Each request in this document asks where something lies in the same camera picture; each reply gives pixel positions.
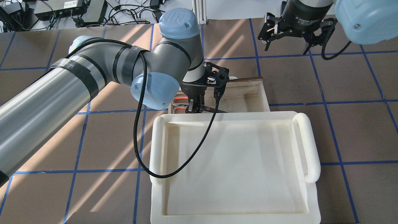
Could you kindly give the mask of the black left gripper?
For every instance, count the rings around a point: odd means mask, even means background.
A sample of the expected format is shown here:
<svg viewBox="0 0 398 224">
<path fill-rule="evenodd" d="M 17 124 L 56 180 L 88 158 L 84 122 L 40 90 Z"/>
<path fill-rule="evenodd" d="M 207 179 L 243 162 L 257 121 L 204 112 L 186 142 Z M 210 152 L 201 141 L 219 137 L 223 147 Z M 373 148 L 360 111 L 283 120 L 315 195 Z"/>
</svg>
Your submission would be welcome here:
<svg viewBox="0 0 398 224">
<path fill-rule="evenodd" d="M 181 83 L 182 92 L 190 98 L 186 107 L 187 114 L 203 112 L 203 94 L 206 88 L 214 88 L 214 98 L 220 100 L 224 95 L 227 83 L 230 81 L 230 70 L 228 68 L 223 68 L 212 62 L 204 62 L 202 67 L 204 72 L 198 80 Z"/>
</svg>

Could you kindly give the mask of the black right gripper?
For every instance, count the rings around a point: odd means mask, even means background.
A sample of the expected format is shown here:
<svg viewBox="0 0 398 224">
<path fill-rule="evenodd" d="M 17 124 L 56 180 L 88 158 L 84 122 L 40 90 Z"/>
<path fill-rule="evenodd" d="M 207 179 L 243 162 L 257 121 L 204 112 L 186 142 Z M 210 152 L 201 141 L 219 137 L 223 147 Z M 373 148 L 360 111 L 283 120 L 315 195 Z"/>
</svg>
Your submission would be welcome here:
<svg viewBox="0 0 398 224">
<path fill-rule="evenodd" d="M 332 0 L 287 0 L 280 6 L 280 16 L 268 12 L 264 15 L 257 37 L 268 51 L 271 42 L 283 37 L 303 37 L 307 48 L 327 44 L 335 30 L 337 19 L 324 19 Z"/>
</svg>

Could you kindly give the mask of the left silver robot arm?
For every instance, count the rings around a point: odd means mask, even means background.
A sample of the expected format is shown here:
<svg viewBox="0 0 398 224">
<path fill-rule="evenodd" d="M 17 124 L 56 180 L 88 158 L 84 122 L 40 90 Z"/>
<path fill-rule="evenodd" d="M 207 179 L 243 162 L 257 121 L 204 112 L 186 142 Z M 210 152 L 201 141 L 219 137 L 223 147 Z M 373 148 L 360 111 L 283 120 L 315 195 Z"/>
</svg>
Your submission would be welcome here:
<svg viewBox="0 0 398 224">
<path fill-rule="evenodd" d="M 79 36 L 69 54 L 1 106 L 1 186 L 110 82 L 130 88 L 142 105 L 168 107 L 179 90 L 192 99 L 213 87 L 218 104 L 229 70 L 204 60 L 196 15 L 186 8 L 159 19 L 162 39 L 154 51 Z"/>
</svg>

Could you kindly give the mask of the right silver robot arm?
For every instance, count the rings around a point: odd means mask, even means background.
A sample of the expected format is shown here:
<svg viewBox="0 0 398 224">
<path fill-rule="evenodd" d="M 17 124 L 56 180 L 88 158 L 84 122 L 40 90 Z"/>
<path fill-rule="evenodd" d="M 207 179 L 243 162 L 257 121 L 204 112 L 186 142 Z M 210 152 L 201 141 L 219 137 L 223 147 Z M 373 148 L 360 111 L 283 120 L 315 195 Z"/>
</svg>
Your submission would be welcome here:
<svg viewBox="0 0 398 224">
<path fill-rule="evenodd" d="M 321 46 L 321 57 L 331 60 L 351 43 L 376 44 L 397 37 L 396 0 L 287 0 L 280 6 L 280 16 L 264 15 L 257 37 L 266 46 L 283 37 L 301 37 L 307 47 Z M 337 23 L 342 25 L 348 43 L 336 54 L 327 57 L 325 50 Z"/>
</svg>

